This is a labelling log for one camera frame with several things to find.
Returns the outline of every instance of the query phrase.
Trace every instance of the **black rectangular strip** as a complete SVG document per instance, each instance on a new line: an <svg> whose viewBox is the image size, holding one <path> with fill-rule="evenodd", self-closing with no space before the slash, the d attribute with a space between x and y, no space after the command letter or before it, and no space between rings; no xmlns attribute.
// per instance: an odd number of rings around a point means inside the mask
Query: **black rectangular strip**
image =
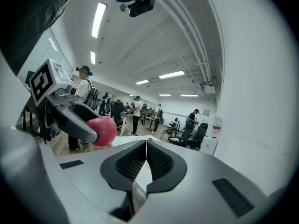
<svg viewBox="0 0 299 224"><path fill-rule="evenodd" d="M83 162L81 160L75 160L75 161L71 161L71 162L65 162L65 163L61 163L60 167L62 169L66 169L66 168L71 168L77 165L83 164Z"/></svg>
<svg viewBox="0 0 299 224"><path fill-rule="evenodd" d="M239 218L254 209L254 206L227 179L212 182L231 210Z"/></svg>

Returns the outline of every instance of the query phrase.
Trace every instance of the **white t-shirt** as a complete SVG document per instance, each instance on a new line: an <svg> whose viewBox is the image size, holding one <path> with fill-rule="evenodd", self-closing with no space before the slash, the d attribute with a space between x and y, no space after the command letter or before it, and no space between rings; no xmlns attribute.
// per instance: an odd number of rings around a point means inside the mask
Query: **white t-shirt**
<svg viewBox="0 0 299 224"><path fill-rule="evenodd" d="M137 108L137 110L135 110L133 114L134 114L135 116L140 117L140 116L141 116L141 114L140 114L140 110L142 109L142 107L143 107L143 102L140 101L140 100L137 101L136 106L135 106L135 108Z"/></svg>
<svg viewBox="0 0 299 224"><path fill-rule="evenodd" d="M90 87L90 84L87 80L81 80L81 82L79 83L79 85L77 86L77 90L76 90L76 95L80 96L80 98L78 99L79 102L83 103L89 92L92 90L92 88Z"/></svg>
<svg viewBox="0 0 299 224"><path fill-rule="evenodd" d="M156 115L155 115L155 119L158 119L159 117L158 117L158 113L159 113L159 108L157 108L156 110L155 110L155 113L157 113Z"/></svg>

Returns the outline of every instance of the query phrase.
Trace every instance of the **white cable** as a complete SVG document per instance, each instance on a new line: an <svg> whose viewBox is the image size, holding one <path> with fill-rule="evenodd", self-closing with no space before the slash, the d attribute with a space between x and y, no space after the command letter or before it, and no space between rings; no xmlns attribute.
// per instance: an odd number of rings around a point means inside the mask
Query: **white cable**
<svg viewBox="0 0 299 224"><path fill-rule="evenodd" d="M90 150L90 149L92 149L92 148L94 148L94 147L91 147L91 148L89 148L89 149L87 149L87 150ZM97 148L99 148L99 147L97 147ZM104 147L100 147L100 148L105 149ZM85 153L87 150L85 150L84 153Z"/></svg>

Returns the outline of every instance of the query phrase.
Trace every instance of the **floor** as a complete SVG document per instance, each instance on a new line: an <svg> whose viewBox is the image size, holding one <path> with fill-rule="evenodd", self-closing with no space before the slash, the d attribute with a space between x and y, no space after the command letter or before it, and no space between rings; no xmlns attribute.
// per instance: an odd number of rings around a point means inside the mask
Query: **floor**
<svg viewBox="0 0 299 224"><path fill-rule="evenodd" d="M128 131L129 130L132 131L133 130L133 119L127 119L126 126L128 128ZM168 127L159 126L158 129L157 129L156 134L154 134L151 131L146 129L146 128L149 128L149 127L150 127L150 122L149 121L146 122L145 126L142 126L141 123L140 123L140 125L137 129L137 134L139 136L152 135L152 136L156 137L157 139L159 139L163 142L169 143L167 134L165 134L164 137L162 139L160 139L162 132L165 129L168 129ZM34 130L38 129L37 121L33 122L33 129ZM29 124L27 125L27 131L30 131ZM40 137L36 137L36 141L37 141L37 143L44 143L43 139L40 138ZM83 153L83 152L92 152L92 151L99 150L101 148L109 148L110 147L110 145L108 145L106 147L97 147L93 144L80 143L80 150L76 151L76 150L70 150L67 147L67 144L68 144L68 134L64 133L63 131L61 131L58 136L53 138L51 142L47 141L47 145L51 146L51 148L53 150L53 153L56 157L69 155L69 154Z"/></svg>

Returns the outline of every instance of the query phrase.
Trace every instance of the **ceiling light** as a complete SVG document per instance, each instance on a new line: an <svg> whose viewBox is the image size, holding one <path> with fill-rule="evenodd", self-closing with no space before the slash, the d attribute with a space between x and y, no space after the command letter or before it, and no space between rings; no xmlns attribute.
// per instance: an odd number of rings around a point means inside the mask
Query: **ceiling light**
<svg viewBox="0 0 299 224"><path fill-rule="evenodd" d="M93 21L93 32L92 32L92 36L95 38L98 38L100 24L101 24L101 21L102 21L102 18L103 18L106 8L107 8L106 4L101 3L101 2L98 4L98 8L95 13L95 17L94 17L94 21Z"/></svg>
<svg viewBox="0 0 299 224"><path fill-rule="evenodd" d="M192 97L197 97L198 95L181 95L181 96L192 96Z"/></svg>
<svg viewBox="0 0 299 224"><path fill-rule="evenodd" d="M92 57L92 64L95 65L95 53L93 51L90 52L91 57Z"/></svg>
<svg viewBox="0 0 299 224"><path fill-rule="evenodd" d="M52 40L52 38L49 38L49 37L48 37L48 40L50 41L50 43L51 43L53 49L54 49L55 51L58 51L58 50L57 50L57 47L55 46L55 44L54 44L54 42L53 42L53 40Z"/></svg>
<svg viewBox="0 0 299 224"><path fill-rule="evenodd" d="M136 82L136 84L144 84L144 83L147 83L149 82L148 80L143 80L143 81L139 81L139 82Z"/></svg>
<svg viewBox="0 0 299 224"><path fill-rule="evenodd" d="M174 72L174 73L170 73L170 74L166 74L166 75L162 75L162 76L159 76L161 79L164 79L164 78L168 78L168 77L176 77L176 76L181 76L181 75L184 75L185 73L181 70L181 71L178 71L178 72Z"/></svg>

